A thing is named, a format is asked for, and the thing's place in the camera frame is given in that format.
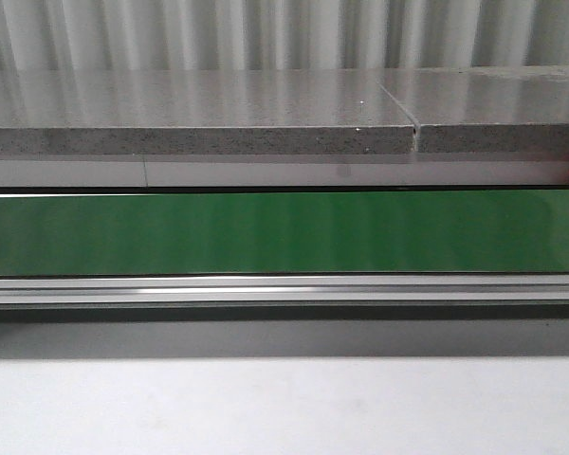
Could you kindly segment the green conveyor belt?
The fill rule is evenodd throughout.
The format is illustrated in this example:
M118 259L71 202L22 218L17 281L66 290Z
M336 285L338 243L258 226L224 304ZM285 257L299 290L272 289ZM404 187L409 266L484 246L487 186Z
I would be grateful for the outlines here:
M569 273L569 190L0 197L0 277Z

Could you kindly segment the grey stone countertop slab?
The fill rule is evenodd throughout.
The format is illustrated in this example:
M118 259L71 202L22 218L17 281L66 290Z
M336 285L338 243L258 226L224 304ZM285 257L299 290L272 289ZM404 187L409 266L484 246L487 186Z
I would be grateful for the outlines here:
M0 155L569 156L569 67L0 71Z

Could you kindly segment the white pleated curtain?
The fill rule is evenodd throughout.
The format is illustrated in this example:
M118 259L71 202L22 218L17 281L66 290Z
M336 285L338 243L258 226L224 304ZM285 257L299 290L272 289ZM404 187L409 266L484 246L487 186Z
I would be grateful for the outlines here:
M569 64L569 1L0 1L0 70Z

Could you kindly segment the aluminium conveyor frame rail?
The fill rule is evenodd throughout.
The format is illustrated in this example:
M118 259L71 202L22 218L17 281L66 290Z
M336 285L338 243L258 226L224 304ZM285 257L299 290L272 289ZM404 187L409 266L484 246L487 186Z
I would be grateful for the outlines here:
M569 274L0 279L0 322L569 319Z

